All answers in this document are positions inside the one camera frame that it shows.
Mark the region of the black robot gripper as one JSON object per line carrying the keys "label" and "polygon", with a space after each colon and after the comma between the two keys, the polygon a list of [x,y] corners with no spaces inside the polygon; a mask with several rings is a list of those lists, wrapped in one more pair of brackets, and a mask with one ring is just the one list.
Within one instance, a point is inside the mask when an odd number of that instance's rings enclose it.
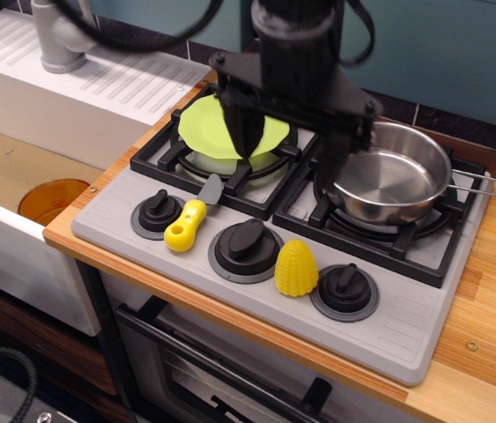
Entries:
{"label": "black robot gripper", "polygon": [[351,153],[368,150],[374,119],[383,111],[338,64],[263,53],[218,52],[219,101],[234,150],[248,159],[263,136],[264,116],[317,131],[322,138],[317,184],[331,185]]}

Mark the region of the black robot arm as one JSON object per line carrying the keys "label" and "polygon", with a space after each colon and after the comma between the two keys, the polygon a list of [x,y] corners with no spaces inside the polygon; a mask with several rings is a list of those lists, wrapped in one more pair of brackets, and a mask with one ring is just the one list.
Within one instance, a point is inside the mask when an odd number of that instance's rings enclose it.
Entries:
{"label": "black robot arm", "polygon": [[235,151],[243,159],[255,151],[267,116],[311,130],[322,138],[315,174],[323,189],[333,185],[350,153],[369,147],[374,119],[382,111],[381,103],[343,72],[364,62],[375,42],[370,13],[351,1],[369,42],[355,58],[340,58],[345,5],[255,1],[251,17],[258,51],[218,53],[210,59]]}

